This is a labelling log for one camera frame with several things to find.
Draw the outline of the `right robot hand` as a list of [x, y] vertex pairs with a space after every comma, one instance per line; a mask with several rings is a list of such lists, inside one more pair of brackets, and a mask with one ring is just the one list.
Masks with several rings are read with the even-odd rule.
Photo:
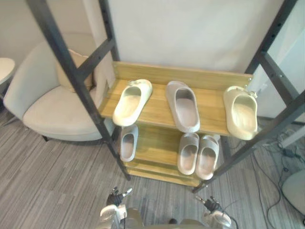
[[210, 199], [203, 199], [200, 196], [196, 195], [195, 198], [200, 201], [211, 213], [215, 211], [221, 211], [221, 205], [213, 197]]

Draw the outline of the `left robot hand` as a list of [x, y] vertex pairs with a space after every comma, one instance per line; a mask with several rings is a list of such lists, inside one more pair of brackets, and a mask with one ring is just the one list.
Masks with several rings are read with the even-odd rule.
[[124, 197], [129, 195], [131, 192], [132, 187], [122, 193], [119, 193], [118, 187], [114, 187], [106, 200], [106, 205], [115, 205], [118, 207], [122, 203]]

